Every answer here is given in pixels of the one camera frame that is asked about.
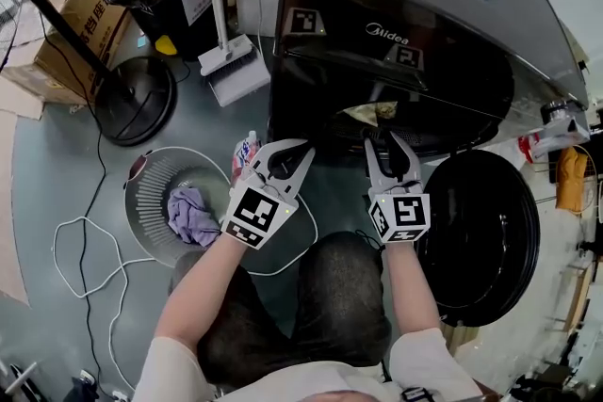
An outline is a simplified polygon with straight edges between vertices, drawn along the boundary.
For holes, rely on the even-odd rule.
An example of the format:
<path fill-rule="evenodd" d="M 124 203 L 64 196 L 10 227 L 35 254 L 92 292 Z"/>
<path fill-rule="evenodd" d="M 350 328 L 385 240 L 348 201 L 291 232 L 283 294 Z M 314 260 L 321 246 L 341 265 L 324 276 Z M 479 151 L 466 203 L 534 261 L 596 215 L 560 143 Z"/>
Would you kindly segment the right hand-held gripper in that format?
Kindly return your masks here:
<path fill-rule="evenodd" d="M 382 170 L 381 157 L 373 140 L 364 140 L 368 177 L 369 218 L 382 244 L 414 243 L 431 227 L 430 195 L 423 192 L 418 157 L 396 133 L 390 134 L 389 166 L 405 185 L 389 189 L 389 176 Z"/>

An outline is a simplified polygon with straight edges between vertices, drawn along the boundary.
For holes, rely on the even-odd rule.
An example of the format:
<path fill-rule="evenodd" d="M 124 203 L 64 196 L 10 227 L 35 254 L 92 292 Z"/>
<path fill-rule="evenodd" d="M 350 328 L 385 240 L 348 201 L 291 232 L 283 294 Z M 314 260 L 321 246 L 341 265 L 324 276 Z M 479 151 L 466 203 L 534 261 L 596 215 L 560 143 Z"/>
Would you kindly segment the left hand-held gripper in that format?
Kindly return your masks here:
<path fill-rule="evenodd" d="M 261 249 L 298 210 L 296 197 L 315 154 L 306 139 L 264 145 L 230 189 L 221 232 Z"/>

